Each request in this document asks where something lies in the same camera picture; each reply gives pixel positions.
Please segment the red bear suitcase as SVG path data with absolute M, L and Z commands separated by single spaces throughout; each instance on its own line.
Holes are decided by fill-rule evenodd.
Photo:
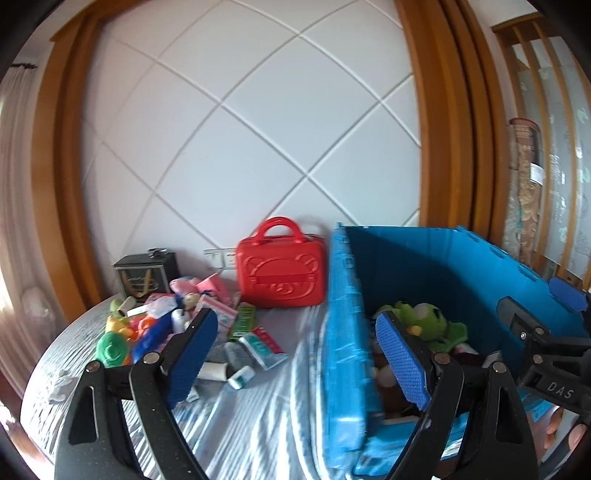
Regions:
M 242 300 L 260 308 L 321 304 L 327 293 L 327 246 L 296 222 L 277 216 L 266 221 L 235 250 Z

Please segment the small green frog toy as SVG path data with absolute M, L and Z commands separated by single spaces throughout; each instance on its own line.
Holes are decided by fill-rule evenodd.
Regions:
M 110 316 L 114 317 L 114 318 L 122 318 L 124 316 L 124 313 L 121 312 L 120 308 L 121 305 L 123 304 L 123 300 L 120 298 L 115 298 L 111 301 L 110 303 Z

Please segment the teal and red toothpaste box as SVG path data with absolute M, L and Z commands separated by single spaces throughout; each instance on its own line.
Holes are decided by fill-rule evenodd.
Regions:
M 269 371 L 287 360 L 287 353 L 262 326 L 247 332 L 239 339 L 239 343 L 245 346 L 264 371 Z

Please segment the wooden slat room divider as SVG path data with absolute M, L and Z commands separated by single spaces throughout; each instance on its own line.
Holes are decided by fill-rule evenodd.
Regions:
M 545 182 L 534 265 L 590 287 L 590 81 L 550 21 L 530 13 L 493 28 L 515 97 L 516 117 L 541 132 Z

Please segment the pink white carton box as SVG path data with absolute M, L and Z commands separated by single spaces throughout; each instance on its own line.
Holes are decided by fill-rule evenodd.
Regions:
M 206 294 L 200 296 L 197 305 L 200 308 L 211 309 L 217 316 L 219 328 L 224 332 L 231 329 L 238 317 L 238 311 Z

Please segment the striped grey tablecloth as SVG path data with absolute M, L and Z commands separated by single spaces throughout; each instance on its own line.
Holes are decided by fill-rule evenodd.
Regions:
M 49 459 L 56 455 L 68 401 L 53 403 L 61 375 L 78 379 L 95 357 L 110 302 L 81 315 L 53 341 L 28 381 L 20 422 Z M 349 479 L 348 469 L 325 464 L 322 448 L 321 355 L 325 305 L 260 310 L 263 326 L 287 360 L 256 376 L 241 390 L 223 383 L 198 384 L 198 399 L 181 403 L 174 418 L 197 461 L 212 479 Z

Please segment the teal plush with blue hair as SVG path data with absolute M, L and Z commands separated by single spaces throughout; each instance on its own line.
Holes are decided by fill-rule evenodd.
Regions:
M 137 339 L 131 349 L 131 361 L 137 363 L 146 353 L 156 351 L 172 333 L 171 313 L 168 312 L 159 318 L 157 323 L 141 338 Z

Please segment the blue plastic storage crate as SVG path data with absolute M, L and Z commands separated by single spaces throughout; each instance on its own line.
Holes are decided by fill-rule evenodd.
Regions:
M 536 454 L 544 403 L 590 423 L 590 300 L 464 229 L 339 226 L 322 454 L 363 477 L 586 479 L 590 440 Z

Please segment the rolled patterned carpet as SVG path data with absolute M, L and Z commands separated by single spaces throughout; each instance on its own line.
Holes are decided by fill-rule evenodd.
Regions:
M 532 268 L 545 171 L 538 125 L 527 118 L 509 121 L 510 187 L 503 248 Z

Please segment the green card package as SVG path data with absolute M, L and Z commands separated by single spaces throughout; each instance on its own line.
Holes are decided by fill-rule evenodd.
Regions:
M 229 333 L 229 341 L 238 341 L 256 327 L 256 307 L 247 302 L 238 305 L 238 314 L 235 317 Z

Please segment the pink pig plush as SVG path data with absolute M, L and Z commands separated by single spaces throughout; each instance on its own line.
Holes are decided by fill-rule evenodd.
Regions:
M 201 280 L 194 276 L 182 276 L 169 282 L 170 290 L 178 297 L 199 294 L 198 284 Z

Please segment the yellow duck plush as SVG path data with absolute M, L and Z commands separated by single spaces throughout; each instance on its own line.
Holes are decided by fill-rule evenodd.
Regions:
M 106 333 L 117 333 L 122 335 L 126 340 L 134 339 L 136 332 L 129 326 L 129 322 L 122 317 L 109 315 L 105 324 Z

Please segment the black gift box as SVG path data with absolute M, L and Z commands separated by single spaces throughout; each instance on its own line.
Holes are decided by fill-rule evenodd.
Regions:
M 122 257 L 113 264 L 122 292 L 139 302 L 153 293 L 170 294 L 169 283 L 180 276 L 176 254 L 163 248 Z

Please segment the light green frog plush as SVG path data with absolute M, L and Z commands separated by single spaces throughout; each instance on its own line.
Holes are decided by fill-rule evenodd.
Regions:
M 374 318 L 382 313 L 396 316 L 409 334 L 421 338 L 434 352 L 450 353 L 468 340 L 468 328 L 461 322 L 449 322 L 441 309 L 429 303 L 416 306 L 404 302 L 381 307 Z

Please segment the cardboard tube roll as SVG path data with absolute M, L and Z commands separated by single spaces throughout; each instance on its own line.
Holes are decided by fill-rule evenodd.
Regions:
M 117 308 L 117 312 L 120 316 L 126 317 L 127 313 L 136 306 L 136 298 L 128 296 Z

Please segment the dark green plush toy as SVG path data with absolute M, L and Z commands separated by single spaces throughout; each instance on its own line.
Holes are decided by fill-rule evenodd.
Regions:
M 131 362 L 131 357 L 125 337 L 118 332 L 104 333 L 96 346 L 96 359 L 106 368 L 128 365 Z

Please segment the brown bear plush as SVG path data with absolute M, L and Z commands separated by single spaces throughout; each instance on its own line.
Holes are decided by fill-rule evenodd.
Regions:
M 374 379 L 383 400 L 385 415 L 388 418 L 410 416 L 414 412 L 414 405 L 406 399 L 391 365 L 376 340 L 372 342 L 372 353 Z

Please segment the white cotton glove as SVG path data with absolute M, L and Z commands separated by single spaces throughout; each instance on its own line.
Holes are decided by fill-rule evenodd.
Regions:
M 72 394 L 77 382 L 78 379 L 76 377 L 59 377 L 50 390 L 50 395 L 48 397 L 49 404 L 57 405 L 64 403 Z

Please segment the white wall socket panel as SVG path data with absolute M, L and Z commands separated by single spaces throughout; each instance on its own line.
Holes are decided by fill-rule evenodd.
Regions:
M 236 252 L 233 248 L 205 249 L 204 258 L 213 269 L 233 270 L 236 268 Z

